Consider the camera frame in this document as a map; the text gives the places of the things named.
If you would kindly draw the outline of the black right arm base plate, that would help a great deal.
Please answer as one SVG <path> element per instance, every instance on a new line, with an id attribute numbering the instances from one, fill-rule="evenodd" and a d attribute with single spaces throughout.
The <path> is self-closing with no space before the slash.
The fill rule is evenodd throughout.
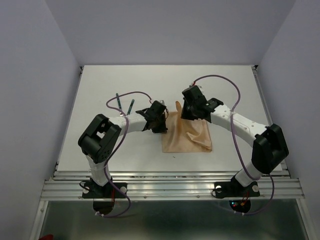
<path id="1" fill-rule="evenodd" d="M 217 199 L 260 196 L 260 190 L 256 181 L 245 187 L 235 181 L 218 181 L 213 184 L 214 188 L 211 191 L 211 195 Z"/>

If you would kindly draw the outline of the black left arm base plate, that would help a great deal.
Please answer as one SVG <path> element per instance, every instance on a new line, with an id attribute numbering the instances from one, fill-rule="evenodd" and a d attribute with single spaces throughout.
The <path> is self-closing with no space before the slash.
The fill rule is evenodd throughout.
<path id="1" fill-rule="evenodd" d="M 84 199 L 125 199 L 123 192 L 117 191 L 113 186 L 107 183 L 100 186 L 94 181 L 81 181 L 79 186 L 82 188 L 82 198 Z"/>

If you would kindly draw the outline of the beige cloth napkin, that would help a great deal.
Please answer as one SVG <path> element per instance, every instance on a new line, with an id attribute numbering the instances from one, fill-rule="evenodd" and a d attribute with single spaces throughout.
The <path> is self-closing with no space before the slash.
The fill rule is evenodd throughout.
<path id="1" fill-rule="evenodd" d="M 162 135 L 163 153 L 210 153 L 213 150 L 208 123 L 202 119 L 182 119 L 182 106 L 175 102 L 176 111 L 168 114 L 167 132 Z"/>

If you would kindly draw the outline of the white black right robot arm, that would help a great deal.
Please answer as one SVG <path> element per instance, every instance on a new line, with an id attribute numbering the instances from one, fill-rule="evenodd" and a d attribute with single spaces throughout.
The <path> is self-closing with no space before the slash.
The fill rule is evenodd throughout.
<path id="1" fill-rule="evenodd" d="M 262 175 L 270 174 L 289 155 L 280 126 L 254 122 L 234 112 L 216 98 L 207 100 L 196 85 L 182 91 L 182 95 L 182 119 L 206 120 L 230 131 L 236 151 L 239 151 L 236 136 L 252 147 L 251 162 L 243 164 L 230 182 L 233 194 L 242 195 L 252 182 L 259 180 Z"/>

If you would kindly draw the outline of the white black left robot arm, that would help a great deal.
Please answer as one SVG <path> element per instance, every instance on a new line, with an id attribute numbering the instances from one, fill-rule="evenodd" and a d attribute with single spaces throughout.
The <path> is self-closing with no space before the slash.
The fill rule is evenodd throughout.
<path id="1" fill-rule="evenodd" d="M 88 160 L 95 193 L 100 197 L 111 193 L 108 161 L 114 154 L 118 138 L 148 130 L 154 134 L 166 133 L 166 112 L 167 107 L 155 100 L 150 107 L 126 116 L 108 118 L 98 114 L 94 117 L 78 139 L 78 146 Z"/>

